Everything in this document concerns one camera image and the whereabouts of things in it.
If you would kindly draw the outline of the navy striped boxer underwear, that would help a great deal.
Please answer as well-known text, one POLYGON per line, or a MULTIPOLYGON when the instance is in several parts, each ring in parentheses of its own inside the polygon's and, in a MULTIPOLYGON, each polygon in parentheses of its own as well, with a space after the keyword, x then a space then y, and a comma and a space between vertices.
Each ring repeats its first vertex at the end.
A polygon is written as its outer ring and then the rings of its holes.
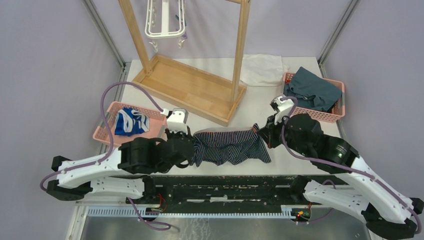
POLYGON ((259 126, 207 128, 194 133, 192 165, 199 167, 208 162, 217 166, 226 163, 238 165, 248 159, 265 164, 272 162, 259 126))

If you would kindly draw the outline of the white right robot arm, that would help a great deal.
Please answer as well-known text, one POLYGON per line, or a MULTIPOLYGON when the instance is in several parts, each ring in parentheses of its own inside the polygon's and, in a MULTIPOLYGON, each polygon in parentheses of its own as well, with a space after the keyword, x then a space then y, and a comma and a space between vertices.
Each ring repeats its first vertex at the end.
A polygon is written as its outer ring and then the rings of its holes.
POLYGON ((280 145, 297 159, 310 161, 355 189, 346 193, 306 176, 297 176, 289 187, 289 199, 329 206, 357 218, 375 235, 386 240, 404 240, 423 230, 419 215, 424 202, 406 197, 382 180, 342 138, 327 135, 308 114, 268 117, 258 134, 269 148, 280 145))

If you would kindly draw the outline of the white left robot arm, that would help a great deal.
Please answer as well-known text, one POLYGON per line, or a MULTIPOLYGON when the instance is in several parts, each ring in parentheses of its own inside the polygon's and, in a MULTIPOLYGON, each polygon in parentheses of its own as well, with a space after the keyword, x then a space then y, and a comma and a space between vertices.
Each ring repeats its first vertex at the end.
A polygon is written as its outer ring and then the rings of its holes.
POLYGON ((42 189, 60 201, 78 201, 87 195, 141 199, 150 204, 157 198, 155 187, 142 180, 124 179, 184 169, 195 155, 190 133, 165 130, 167 139, 137 137, 109 153, 81 160, 53 158, 54 171, 41 182, 42 189))

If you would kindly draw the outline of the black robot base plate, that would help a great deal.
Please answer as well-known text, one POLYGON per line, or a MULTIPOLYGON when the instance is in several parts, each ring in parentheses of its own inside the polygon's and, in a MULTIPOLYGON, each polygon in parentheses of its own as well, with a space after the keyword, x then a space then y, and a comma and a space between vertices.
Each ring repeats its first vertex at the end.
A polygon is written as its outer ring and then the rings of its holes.
POLYGON ((295 176, 144 176, 135 204, 160 205, 165 213, 277 213, 282 205, 308 205, 295 176))

